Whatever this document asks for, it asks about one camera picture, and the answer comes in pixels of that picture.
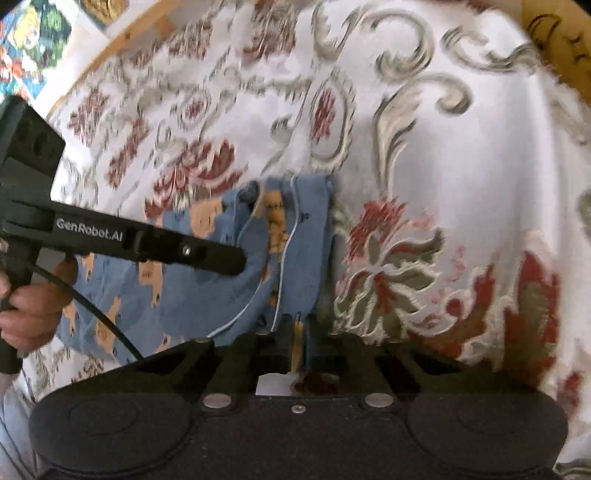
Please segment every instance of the gray pants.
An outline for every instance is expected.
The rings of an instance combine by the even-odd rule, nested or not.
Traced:
[[[43,463],[29,440],[33,405],[13,386],[0,393],[0,398],[0,478],[34,480],[43,470]]]

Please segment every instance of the human hand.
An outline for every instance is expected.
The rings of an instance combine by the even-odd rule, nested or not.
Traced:
[[[76,260],[64,260],[54,275],[72,285],[78,275]],[[51,342],[60,323],[61,311],[72,295],[52,283],[26,285],[11,291],[8,276],[0,270],[0,298],[8,298],[15,310],[0,313],[0,329],[6,343],[30,353]]]

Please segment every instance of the white floral fabric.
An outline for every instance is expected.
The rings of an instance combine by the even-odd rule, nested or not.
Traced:
[[[332,173],[324,318],[546,391],[570,421],[560,460],[580,462],[591,458],[590,118],[498,11],[222,3],[69,95],[51,117],[67,142],[53,197],[157,222],[250,179]],[[64,383],[43,352],[27,367],[35,394]]]

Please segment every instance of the metal bolt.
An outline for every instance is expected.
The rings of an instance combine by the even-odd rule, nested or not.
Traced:
[[[203,405],[207,408],[219,410],[220,408],[228,408],[232,405],[232,397],[225,393],[210,393],[203,399]]]
[[[306,411],[306,407],[304,405],[294,405],[291,408],[291,411],[297,414],[304,413]]]
[[[370,393],[365,397],[365,403],[373,408],[386,408],[394,403],[394,398],[387,393]]]

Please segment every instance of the blue cloth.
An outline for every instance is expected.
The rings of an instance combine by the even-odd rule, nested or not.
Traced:
[[[247,264],[236,277],[97,255],[79,259],[74,287],[145,356],[196,337],[227,345],[254,329],[276,330],[284,315],[305,319],[314,309],[332,238],[331,194],[324,175],[266,179],[164,214],[166,229],[195,235],[211,224],[207,239],[240,246]],[[83,353],[134,360],[76,302],[57,334]]]

